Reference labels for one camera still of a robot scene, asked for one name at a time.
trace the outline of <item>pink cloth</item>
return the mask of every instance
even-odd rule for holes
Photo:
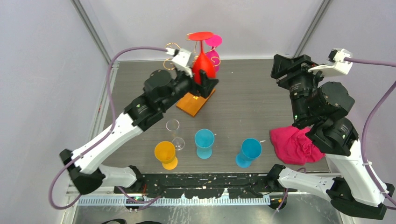
[[[275,153],[282,162],[302,166],[307,162],[317,162],[325,156],[305,136],[309,130],[308,127],[299,130],[289,126],[272,129],[269,132]]]

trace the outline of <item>white wall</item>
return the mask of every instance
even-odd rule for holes
[[[309,40],[304,54],[317,63],[325,62],[334,47],[346,48],[355,58],[396,62],[396,2],[381,4],[370,0],[333,1],[317,30]],[[354,64],[342,82],[356,100],[348,118],[358,129],[385,91],[396,80],[396,69]],[[396,92],[383,104],[373,118],[368,132],[368,157],[384,182],[396,185]],[[396,212],[388,210],[383,222],[359,219],[361,223],[395,223]]]
[[[132,46],[176,42],[192,49],[187,33],[209,30],[223,37],[222,59],[293,55],[312,21],[319,0],[81,0],[109,54]],[[153,51],[124,54],[120,60],[163,59]]]
[[[88,140],[106,63],[68,0],[1,1],[0,33],[0,220],[57,224],[58,154]]]

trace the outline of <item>yellow cup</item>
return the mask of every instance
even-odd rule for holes
[[[172,142],[162,141],[158,143],[154,154],[165,169],[171,170],[177,166],[176,149]]]

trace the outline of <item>tabletop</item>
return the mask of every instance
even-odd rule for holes
[[[162,69],[163,62],[121,62],[114,83],[113,99],[116,116],[125,106],[143,93],[143,83],[149,75]],[[289,91],[276,85],[270,77],[272,60],[222,60],[217,72],[219,84],[212,97],[196,117],[171,107],[164,118],[141,135],[131,139],[110,155],[104,164],[114,167],[136,166],[142,173],[226,173],[268,172],[274,164],[283,164],[276,156],[269,131],[289,126],[293,122]],[[178,166],[165,170],[154,156],[161,141],[172,141],[165,124],[170,119],[180,122],[180,137],[185,147],[177,151]],[[111,111],[105,126],[111,125]],[[195,133],[210,129],[215,134],[213,154],[198,158]],[[250,167],[240,168],[235,157],[246,138],[261,142],[262,153]],[[292,169],[301,166],[287,165]],[[329,172],[326,160],[304,165],[308,172]]]

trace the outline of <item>orange wooden stand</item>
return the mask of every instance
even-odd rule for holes
[[[201,110],[201,108],[209,100],[214,92],[215,89],[212,90],[211,94],[206,99],[203,97],[196,97],[188,92],[183,98],[181,98],[177,102],[176,107],[191,115],[192,117],[195,117],[195,115],[197,115],[199,110]]]

